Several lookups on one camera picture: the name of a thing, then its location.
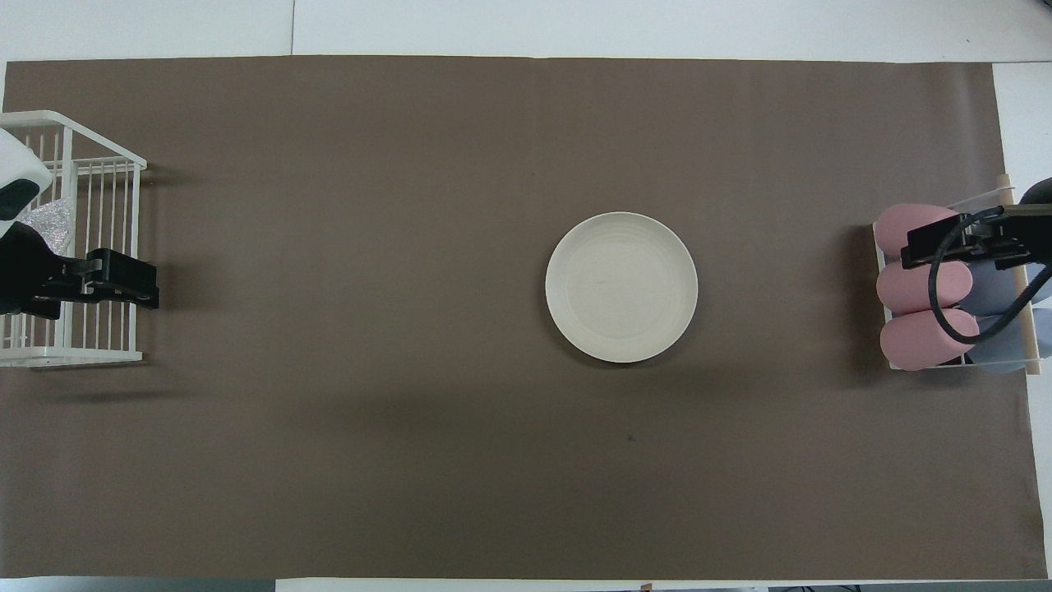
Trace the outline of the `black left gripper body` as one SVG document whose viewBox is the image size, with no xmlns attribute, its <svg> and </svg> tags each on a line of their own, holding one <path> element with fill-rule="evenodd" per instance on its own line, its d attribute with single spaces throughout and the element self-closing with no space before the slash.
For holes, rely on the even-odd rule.
<svg viewBox="0 0 1052 592">
<path fill-rule="evenodd" d="M 61 317 L 63 301 L 80 301 L 83 282 L 68 273 L 75 260 L 56 256 L 36 229 L 14 222 L 1 240 L 1 313 Z"/>
</svg>

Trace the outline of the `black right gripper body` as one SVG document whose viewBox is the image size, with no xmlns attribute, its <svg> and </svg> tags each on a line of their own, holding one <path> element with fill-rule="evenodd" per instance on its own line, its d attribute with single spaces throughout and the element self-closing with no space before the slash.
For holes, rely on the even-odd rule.
<svg viewBox="0 0 1052 592">
<path fill-rule="evenodd" d="M 999 206 L 988 226 L 985 250 L 996 270 L 1051 263 L 1051 206 Z"/>
</svg>

